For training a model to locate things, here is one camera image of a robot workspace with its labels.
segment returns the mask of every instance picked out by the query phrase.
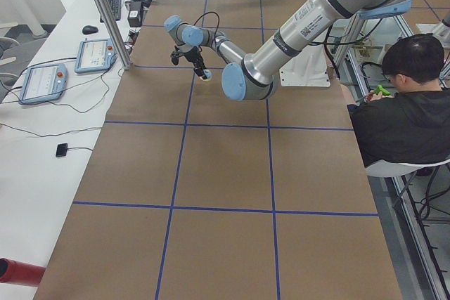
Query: small robot arm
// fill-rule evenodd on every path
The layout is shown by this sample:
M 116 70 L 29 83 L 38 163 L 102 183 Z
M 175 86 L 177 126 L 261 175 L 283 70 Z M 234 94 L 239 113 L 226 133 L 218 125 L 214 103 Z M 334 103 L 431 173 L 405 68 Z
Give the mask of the small robot arm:
M 264 100 L 276 91 L 277 71 L 336 20 L 356 12 L 363 19 L 386 18 L 407 12 L 411 4 L 412 0 L 307 0 L 255 53 L 244 52 L 223 32 L 188 25 L 176 15 L 165 21 L 165 29 L 176 43 L 174 64 L 185 56 L 195 73 L 208 79 L 211 73 L 200 47 L 210 47 L 227 63 L 221 82 L 228 98 Z

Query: green object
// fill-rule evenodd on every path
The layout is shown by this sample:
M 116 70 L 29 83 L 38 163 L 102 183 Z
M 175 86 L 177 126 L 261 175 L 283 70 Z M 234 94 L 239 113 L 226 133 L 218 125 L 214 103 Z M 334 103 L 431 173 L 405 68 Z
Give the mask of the green object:
M 375 94 L 382 93 L 383 96 L 389 96 L 391 93 L 383 88 L 380 84 L 377 86 L 377 88 L 373 91 Z

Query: gray chair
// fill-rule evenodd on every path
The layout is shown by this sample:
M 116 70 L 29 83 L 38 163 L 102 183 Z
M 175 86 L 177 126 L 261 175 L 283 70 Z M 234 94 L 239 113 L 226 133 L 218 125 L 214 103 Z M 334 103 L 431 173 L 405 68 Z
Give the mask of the gray chair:
M 17 26 L 16 22 L 0 24 L 0 29 Z M 14 83 L 20 76 L 20 73 L 30 64 L 37 51 L 42 47 L 46 39 L 37 39 L 21 44 L 19 41 L 0 37 L 4 52 L 0 56 L 0 100 L 8 93 L 8 90 L 14 86 Z

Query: computer mouse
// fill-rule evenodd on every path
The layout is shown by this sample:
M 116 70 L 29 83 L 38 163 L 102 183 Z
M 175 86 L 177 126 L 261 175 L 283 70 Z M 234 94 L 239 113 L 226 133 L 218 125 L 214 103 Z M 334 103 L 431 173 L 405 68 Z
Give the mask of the computer mouse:
M 98 32 L 98 28 L 95 27 L 95 26 L 87 25 L 87 26 L 83 27 L 82 32 L 83 32 L 83 34 L 86 34 L 86 35 L 92 34 L 92 33 L 97 33 Z

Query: person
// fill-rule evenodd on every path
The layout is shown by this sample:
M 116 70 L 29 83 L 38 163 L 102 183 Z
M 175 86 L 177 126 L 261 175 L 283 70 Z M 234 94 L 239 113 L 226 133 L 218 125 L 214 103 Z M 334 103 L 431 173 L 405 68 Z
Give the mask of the person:
M 371 94 L 369 102 L 349 106 L 364 166 L 379 159 L 429 164 L 450 155 L 450 90 L 441 87 L 443 66 L 444 49 L 429 34 L 400 39 L 388 50 L 382 73 L 398 93 Z

